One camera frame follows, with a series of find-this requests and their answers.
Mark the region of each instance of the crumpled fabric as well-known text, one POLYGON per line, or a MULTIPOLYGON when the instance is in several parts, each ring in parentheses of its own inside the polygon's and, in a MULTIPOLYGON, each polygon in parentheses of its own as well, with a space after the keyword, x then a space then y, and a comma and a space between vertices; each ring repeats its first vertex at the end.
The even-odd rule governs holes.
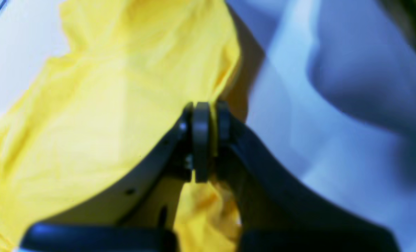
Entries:
MULTIPOLYGON (((225 95, 240 65, 222 0, 69 0, 60 11, 70 52, 0 117, 0 251, 117 182, 188 102, 225 95)), ((233 251, 237 217, 228 191, 187 184, 182 251, 233 251)))

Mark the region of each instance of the yellow cloth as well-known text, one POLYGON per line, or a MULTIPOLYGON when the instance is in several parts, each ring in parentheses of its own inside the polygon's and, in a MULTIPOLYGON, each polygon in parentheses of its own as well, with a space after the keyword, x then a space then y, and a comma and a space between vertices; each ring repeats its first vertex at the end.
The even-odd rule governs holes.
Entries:
MULTIPOLYGON (((0 118, 0 251, 123 177, 187 102, 218 99, 240 61, 222 0, 69 0, 61 19, 70 53, 0 118)), ((182 250, 232 251, 235 218, 227 193, 189 184, 182 250)))

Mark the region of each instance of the yellow fabric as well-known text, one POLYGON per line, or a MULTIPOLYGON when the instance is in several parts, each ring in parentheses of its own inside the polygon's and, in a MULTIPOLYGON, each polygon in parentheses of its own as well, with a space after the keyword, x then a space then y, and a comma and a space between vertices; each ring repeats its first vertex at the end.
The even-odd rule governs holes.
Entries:
MULTIPOLYGON (((0 251, 123 177, 187 102, 229 89, 240 61, 222 0, 69 0, 61 18, 70 53, 0 118, 0 251)), ((228 193, 189 184, 182 250, 232 251, 236 219, 228 193)))

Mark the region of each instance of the white surface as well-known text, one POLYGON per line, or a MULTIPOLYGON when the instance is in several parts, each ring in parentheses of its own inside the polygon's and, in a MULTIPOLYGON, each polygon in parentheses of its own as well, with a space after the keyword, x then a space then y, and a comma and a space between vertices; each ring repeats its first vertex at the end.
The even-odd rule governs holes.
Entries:
MULTIPOLYGON (((0 113, 29 86, 47 57, 67 51, 59 2, 13 0, 0 16, 0 113)), ((416 188, 405 185, 396 159, 403 139, 343 115, 307 79, 320 1, 229 2, 267 54, 250 96, 247 124, 306 185, 388 226, 404 251, 416 252, 416 188), (256 19, 255 11, 265 19, 256 19)))

